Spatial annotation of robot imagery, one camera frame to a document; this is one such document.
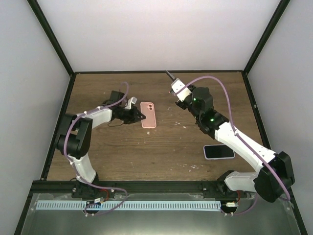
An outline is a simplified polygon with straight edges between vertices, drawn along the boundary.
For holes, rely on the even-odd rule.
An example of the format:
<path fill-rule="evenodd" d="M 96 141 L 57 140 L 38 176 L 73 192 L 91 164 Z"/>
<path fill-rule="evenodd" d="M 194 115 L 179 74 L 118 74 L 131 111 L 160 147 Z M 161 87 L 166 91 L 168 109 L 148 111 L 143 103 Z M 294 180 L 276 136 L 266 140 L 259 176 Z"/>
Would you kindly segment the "pink phone case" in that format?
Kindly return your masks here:
<path fill-rule="evenodd" d="M 151 102 L 141 102 L 140 111 L 146 117 L 141 121 L 141 125 L 146 129 L 154 129 L 157 127 L 155 107 Z"/>

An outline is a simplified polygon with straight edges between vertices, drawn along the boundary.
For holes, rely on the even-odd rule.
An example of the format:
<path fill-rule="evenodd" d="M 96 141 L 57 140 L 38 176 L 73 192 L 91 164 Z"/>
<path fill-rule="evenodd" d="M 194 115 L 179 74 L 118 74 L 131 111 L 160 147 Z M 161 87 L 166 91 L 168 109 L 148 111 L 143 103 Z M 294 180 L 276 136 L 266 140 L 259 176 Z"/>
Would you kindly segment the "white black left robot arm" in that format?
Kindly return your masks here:
<path fill-rule="evenodd" d="M 88 151 L 92 130 L 104 123 L 118 119 L 123 124 L 133 124 L 146 118 L 136 107 L 137 98 L 127 99 L 125 93 L 112 91 L 110 98 L 93 110 L 80 114 L 65 114 L 61 120 L 55 148 L 60 151 L 73 167 L 76 179 L 83 185 L 83 193 L 96 197 L 100 186 L 95 182 L 97 173 L 93 169 Z"/>

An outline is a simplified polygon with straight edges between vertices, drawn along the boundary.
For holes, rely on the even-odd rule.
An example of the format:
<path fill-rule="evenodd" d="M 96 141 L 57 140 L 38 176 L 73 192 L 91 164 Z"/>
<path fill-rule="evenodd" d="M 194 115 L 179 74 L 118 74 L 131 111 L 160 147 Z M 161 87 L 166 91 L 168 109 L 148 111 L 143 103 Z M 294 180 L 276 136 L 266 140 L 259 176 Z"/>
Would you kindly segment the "black phone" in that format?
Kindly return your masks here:
<path fill-rule="evenodd" d="M 235 157 L 235 152 L 224 144 L 205 145 L 203 152 L 206 160 L 224 160 Z"/>

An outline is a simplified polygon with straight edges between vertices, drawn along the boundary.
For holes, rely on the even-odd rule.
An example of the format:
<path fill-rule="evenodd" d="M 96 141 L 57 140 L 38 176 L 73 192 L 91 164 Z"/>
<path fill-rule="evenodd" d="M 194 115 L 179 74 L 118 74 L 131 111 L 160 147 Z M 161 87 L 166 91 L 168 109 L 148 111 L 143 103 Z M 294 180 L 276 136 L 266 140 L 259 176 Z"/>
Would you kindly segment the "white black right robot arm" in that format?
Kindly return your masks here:
<path fill-rule="evenodd" d="M 184 84 L 169 71 L 166 74 L 172 80 L 170 93 L 178 98 L 176 105 L 192 114 L 195 124 L 204 134 L 225 144 L 254 169 L 254 172 L 248 173 L 226 173 L 217 185 L 219 195 L 229 197 L 234 191 L 240 190 L 257 193 L 271 203 L 277 199 L 289 201 L 289 189 L 295 182 L 290 156 L 284 151 L 276 153 L 242 133 L 234 125 L 230 109 L 227 117 L 215 110 L 208 87 L 194 86 L 200 80 L 213 79 L 226 93 L 224 84 L 210 75 Z"/>

